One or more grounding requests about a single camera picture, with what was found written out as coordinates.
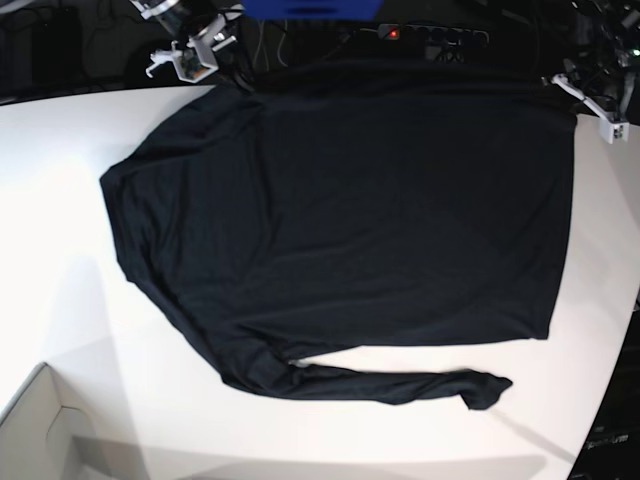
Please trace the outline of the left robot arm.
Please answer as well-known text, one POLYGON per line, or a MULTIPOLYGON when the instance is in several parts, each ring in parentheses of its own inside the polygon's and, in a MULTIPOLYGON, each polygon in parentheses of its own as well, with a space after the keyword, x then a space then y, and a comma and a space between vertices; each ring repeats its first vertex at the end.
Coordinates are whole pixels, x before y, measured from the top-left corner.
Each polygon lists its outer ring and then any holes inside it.
POLYGON ((637 1, 537 1, 536 15, 563 52, 545 79, 595 116, 617 126, 639 92, 637 1))

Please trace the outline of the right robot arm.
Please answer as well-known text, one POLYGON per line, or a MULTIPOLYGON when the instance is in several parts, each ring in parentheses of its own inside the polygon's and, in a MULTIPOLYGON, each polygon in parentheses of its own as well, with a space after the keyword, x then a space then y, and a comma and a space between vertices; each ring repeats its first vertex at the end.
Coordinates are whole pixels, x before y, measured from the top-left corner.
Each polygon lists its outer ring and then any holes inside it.
POLYGON ((196 84, 219 70, 216 53, 236 42, 229 30, 245 13, 238 3, 217 7, 212 1, 131 1, 146 21, 160 24, 173 38, 169 50, 150 54, 145 73, 154 77, 157 69, 171 64, 179 80, 196 84))

